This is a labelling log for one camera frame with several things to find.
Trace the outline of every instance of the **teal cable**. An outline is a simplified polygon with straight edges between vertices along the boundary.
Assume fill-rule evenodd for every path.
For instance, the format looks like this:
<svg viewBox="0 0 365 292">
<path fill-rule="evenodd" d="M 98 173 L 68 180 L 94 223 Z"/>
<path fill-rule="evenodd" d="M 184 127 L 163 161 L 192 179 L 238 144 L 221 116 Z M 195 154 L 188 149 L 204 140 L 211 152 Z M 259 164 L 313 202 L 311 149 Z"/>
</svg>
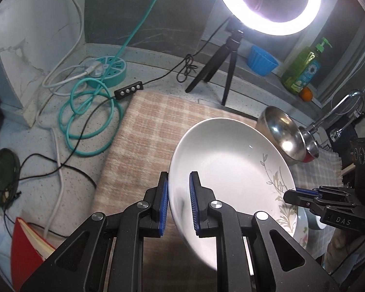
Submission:
<svg viewBox="0 0 365 292">
<path fill-rule="evenodd" d="M 142 26 L 142 24 L 145 22 L 145 20 L 147 19 L 148 15 L 150 14 L 151 9 L 153 8 L 154 4 L 156 3 L 157 0 L 152 0 L 150 2 L 150 5 L 148 7 L 148 9 L 146 10 L 145 15 L 143 16 L 142 20 L 138 23 L 138 25 L 135 27 L 135 29 L 132 31 L 132 33 L 130 34 L 130 36 L 128 36 L 128 38 L 126 39 L 126 41 L 124 42 L 124 44 L 122 45 L 122 47 L 119 49 L 119 51 L 117 52 L 117 54 L 115 55 L 114 59 L 112 60 L 112 62 L 115 62 L 116 59 L 122 54 L 122 52 L 125 50 L 126 46 L 128 45 L 128 43 L 131 41 L 131 39 L 134 37 L 134 35 L 137 33 L 137 31 L 140 29 L 140 27 Z M 111 98 L 110 100 L 110 113 L 108 115 L 108 119 L 106 120 L 106 122 L 104 123 L 103 126 L 101 126 L 98 130 L 89 133 L 89 134 L 84 134 L 81 139 L 87 139 L 87 138 L 91 138 L 94 137 L 98 134 L 100 134 L 102 131 L 104 131 L 108 125 L 110 124 L 113 116 L 114 116 L 114 107 L 116 106 L 118 108 L 119 111 L 119 124 L 113 134 L 113 136 L 111 137 L 111 139 L 108 141 L 108 143 L 106 143 L 103 147 L 101 147 L 98 150 L 92 151 L 92 152 L 84 152 L 84 151 L 79 151 L 78 149 L 75 150 L 75 154 L 79 155 L 79 156 L 84 156 L 84 157 L 92 157 L 92 156 L 96 156 L 100 153 L 102 153 L 103 151 L 105 151 L 112 143 L 112 141 L 114 140 L 114 137 L 119 129 L 121 120 L 123 118 L 123 108 L 122 106 L 114 99 L 112 99 L 111 93 L 109 92 L 108 88 L 106 87 L 106 85 L 103 83 L 105 77 L 108 75 L 110 69 L 111 69 L 112 65 L 110 64 L 107 68 L 107 70 L 104 72 L 104 74 L 102 75 L 102 77 L 99 79 L 95 79 L 95 78 L 91 78 L 91 77 L 87 77 L 84 79 L 81 79 L 80 81 L 78 81 L 76 83 L 76 85 L 73 87 L 71 93 L 70 93 L 70 99 L 61 107 L 59 114 L 58 114 L 58 124 L 59 124 L 59 128 L 61 129 L 61 131 L 65 134 L 65 142 L 67 144 L 67 146 L 73 151 L 74 150 L 74 146 L 72 145 L 72 143 L 70 142 L 70 139 L 80 139 L 79 135 L 74 135 L 70 133 L 70 127 L 74 121 L 74 119 L 76 118 L 76 116 L 80 116 L 83 115 L 88 108 L 91 106 L 94 98 L 96 96 L 104 96 L 106 98 Z M 98 87 L 94 90 L 94 91 L 83 91 L 81 93 L 77 93 L 75 94 L 77 88 L 84 82 L 86 81 L 95 81 L 97 82 L 99 85 Z M 74 104 L 74 100 L 80 96 L 83 95 L 88 95 L 90 94 L 90 97 L 88 97 L 84 102 L 82 102 L 79 107 L 75 107 Z M 66 125 L 64 125 L 63 121 L 62 121 L 62 115 L 63 112 L 65 110 L 65 108 L 70 105 L 70 108 L 72 109 L 72 116 L 70 117 L 69 121 L 67 122 Z"/>
</svg>

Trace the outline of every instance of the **silver screw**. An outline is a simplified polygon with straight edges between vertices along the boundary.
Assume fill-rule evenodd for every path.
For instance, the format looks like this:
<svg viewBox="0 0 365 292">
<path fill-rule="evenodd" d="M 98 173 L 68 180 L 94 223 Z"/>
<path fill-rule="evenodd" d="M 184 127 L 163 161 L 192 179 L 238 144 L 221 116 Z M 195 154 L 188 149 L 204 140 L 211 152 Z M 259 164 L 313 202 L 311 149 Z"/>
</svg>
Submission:
<svg viewBox="0 0 365 292">
<path fill-rule="evenodd" d="M 220 202 L 220 201 L 212 201 L 211 202 L 211 206 L 214 208 L 214 209 L 220 209 L 222 207 L 223 203 Z"/>
<path fill-rule="evenodd" d="M 146 201 L 140 201 L 137 203 L 137 207 L 139 207 L 140 209 L 146 209 L 149 207 L 149 203 L 147 203 Z"/>
<path fill-rule="evenodd" d="M 92 219 L 94 221 L 101 221 L 103 219 L 103 217 L 104 217 L 104 214 L 101 212 L 96 212 L 96 213 L 92 214 Z"/>
<path fill-rule="evenodd" d="M 260 211 L 256 213 L 256 217 L 262 221 L 266 221 L 269 218 L 268 213 Z"/>
</svg>

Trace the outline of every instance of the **tripod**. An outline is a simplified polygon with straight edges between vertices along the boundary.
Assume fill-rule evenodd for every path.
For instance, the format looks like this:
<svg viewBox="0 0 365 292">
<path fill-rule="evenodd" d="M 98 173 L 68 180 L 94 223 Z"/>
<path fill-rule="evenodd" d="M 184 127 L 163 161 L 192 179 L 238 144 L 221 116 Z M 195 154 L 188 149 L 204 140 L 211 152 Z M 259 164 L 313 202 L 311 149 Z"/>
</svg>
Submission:
<svg viewBox="0 0 365 292">
<path fill-rule="evenodd" d="M 191 92 L 194 87 L 204 78 L 204 82 L 209 82 L 220 66 L 224 63 L 226 58 L 231 54 L 230 64 L 228 66 L 227 79 L 225 91 L 223 93 L 222 105 L 226 104 L 228 92 L 230 90 L 232 77 L 234 75 L 234 69 L 237 62 L 237 50 L 242 40 L 243 32 L 240 30 L 234 30 L 229 38 L 226 40 L 226 44 L 220 47 L 216 53 L 211 57 L 203 69 L 194 78 L 191 84 L 187 87 L 185 92 Z"/>
</svg>

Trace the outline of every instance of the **blue label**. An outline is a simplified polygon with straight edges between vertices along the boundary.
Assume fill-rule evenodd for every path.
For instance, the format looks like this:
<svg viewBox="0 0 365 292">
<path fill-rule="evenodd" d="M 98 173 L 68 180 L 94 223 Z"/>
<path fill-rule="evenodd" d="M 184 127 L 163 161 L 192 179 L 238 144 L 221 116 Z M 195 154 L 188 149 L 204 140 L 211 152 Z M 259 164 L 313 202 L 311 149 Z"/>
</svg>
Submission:
<svg viewBox="0 0 365 292">
<path fill-rule="evenodd" d="M 297 81 L 291 85 L 291 88 L 296 92 L 300 92 L 307 84 L 310 83 L 312 77 L 320 68 L 320 63 L 317 60 L 312 60 L 308 67 L 298 77 Z"/>
</svg>

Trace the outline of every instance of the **chrome faucet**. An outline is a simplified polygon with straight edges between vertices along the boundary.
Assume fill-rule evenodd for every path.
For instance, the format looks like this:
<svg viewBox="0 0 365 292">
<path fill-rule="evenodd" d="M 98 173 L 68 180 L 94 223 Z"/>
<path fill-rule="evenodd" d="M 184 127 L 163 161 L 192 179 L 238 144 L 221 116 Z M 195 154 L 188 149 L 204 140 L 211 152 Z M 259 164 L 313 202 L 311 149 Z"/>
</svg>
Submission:
<svg viewBox="0 0 365 292">
<path fill-rule="evenodd" d="M 354 121 L 355 118 L 359 118 L 361 116 L 361 112 L 362 109 L 364 107 L 364 102 L 365 102 L 365 96 L 364 93 L 360 90 L 353 90 L 351 91 L 348 95 L 346 95 L 336 106 L 334 106 L 330 112 L 328 112 L 326 115 L 324 115 L 323 117 L 321 117 L 320 119 L 318 119 L 315 123 L 312 123 L 310 126 L 308 126 L 306 128 L 307 131 L 310 132 L 310 134 L 316 133 L 316 131 L 318 130 L 318 128 L 323 124 L 323 122 L 331 115 L 333 115 L 333 113 L 348 99 L 350 98 L 360 98 L 361 102 L 359 103 L 358 107 L 353 111 L 353 116 L 351 117 L 351 122 Z M 338 140 L 341 137 L 341 133 L 342 131 L 351 123 L 348 122 L 344 127 L 342 127 L 341 129 L 334 129 L 332 131 L 333 133 L 333 137 L 335 140 Z"/>
</svg>

